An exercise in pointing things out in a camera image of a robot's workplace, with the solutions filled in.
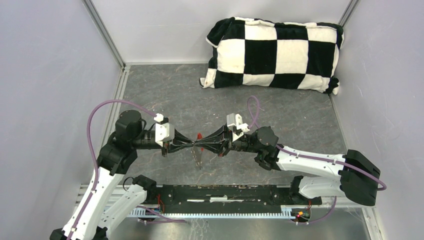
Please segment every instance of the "white wall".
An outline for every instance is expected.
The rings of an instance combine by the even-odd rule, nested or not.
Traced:
[[[87,117],[120,68],[82,1],[25,0],[0,3],[0,73],[0,239],[45,240],[91,174]]]
[[[345,27],[334,96],[347,146],[381,170],[387,239],[423,236],[424,2],[364,0]]]
[[[337,23],[349,0],[93,0],[127,63],[207,62],[205,41],[229,17]]]

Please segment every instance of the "white connector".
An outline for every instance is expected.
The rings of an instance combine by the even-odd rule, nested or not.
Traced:
[[[160,123],[164,120],[164,116],[160,113],[156,113],[156,116],[153,118],[156,122]]]
[[[232,141],[236,141],[237,139],[241,138],[244,133],[247,133],[250,131],[249,125],[247,123],[243,123],[243,118],[240,114],[231,113],[226,116],[226,126],[231,130],[232,132]],[[234,128],[236,130],[241,130],[239,134],[235,133]]]
[[[175,127],[169,122],[164,124],[156,123],[154,131],[154,141],[161,147],[164,146],[164,142],[171,141],[175,136]]]

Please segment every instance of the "gray floor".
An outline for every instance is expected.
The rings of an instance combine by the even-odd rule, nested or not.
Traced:
[[[262,86],[203,89],[206,64],[135,65],[130,68],[124,99],[169,117],[175,129],[195,138],[216,131],[226,115],[239,113],[245,123],[251,118],[247,99],[260,100],[259,123],[271,126],[279,143],[325,154],[345,153],[340,129],[328,95],[313,90],[288,90]],[[121,112],[131,107],[122,105]],[[153,119],[143,115],[147,126]],[[256,155],[230,152],[217,157],[205,151],[198,170],[190,149],[162,157],[160,150],[140,150],[127,175],[145,175],[158,184],[290,184],[298,172],[266,171],[254,161]]]

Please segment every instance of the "black and white pillow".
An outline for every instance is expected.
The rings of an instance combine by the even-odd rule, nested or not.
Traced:
[[[343,28],[333,23],[220,20],[206,37],[213,57],[200,85],[259,85],[337,94],[334,71],[343,37]]]

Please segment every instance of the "red object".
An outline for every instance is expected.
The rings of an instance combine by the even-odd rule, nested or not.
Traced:
[[[162,204],[162,214],[164,214],[164,213],[165,213],[165,204],[164,204],[164,202],[161,200],[161,195],[160,195],[160,194],[158,194],[158,195],[157,195],[157,206],[158,206],[158,208],[160,208],[160,207],[161,207],[161,204]]]
[[[202,138],[203,138],[202,134],[200,132],[197,133],[197,140],[202,139]]]

